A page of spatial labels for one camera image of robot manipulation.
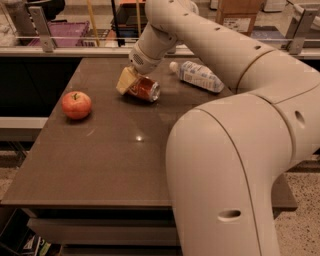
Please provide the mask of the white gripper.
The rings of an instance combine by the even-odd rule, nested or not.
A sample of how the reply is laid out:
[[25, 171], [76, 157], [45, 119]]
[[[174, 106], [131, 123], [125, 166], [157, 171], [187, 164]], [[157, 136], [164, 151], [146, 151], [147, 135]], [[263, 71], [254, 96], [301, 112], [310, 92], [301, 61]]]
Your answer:
[[124, 95], [137, 80], [138, 73], [145, 75], [153, 72], [163, 57], [162, 46], [150, 41], [138, 40], [129, 53], [129, 60], [133, 66], [123, 69], [116, 86], [117, 91]]

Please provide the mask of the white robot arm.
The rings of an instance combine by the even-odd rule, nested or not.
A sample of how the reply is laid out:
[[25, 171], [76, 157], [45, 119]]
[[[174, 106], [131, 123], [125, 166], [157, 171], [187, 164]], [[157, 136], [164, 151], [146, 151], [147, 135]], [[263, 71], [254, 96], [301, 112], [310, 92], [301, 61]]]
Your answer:
[[183, 256], [280, 256], [272, 186], [320, 146], [320, 73], [191, 8], [191, 0], [147, 0], [148, 24], [117, 88], [126, 91], [182, 42], [232, 89], [185, 113], [168, 138]]

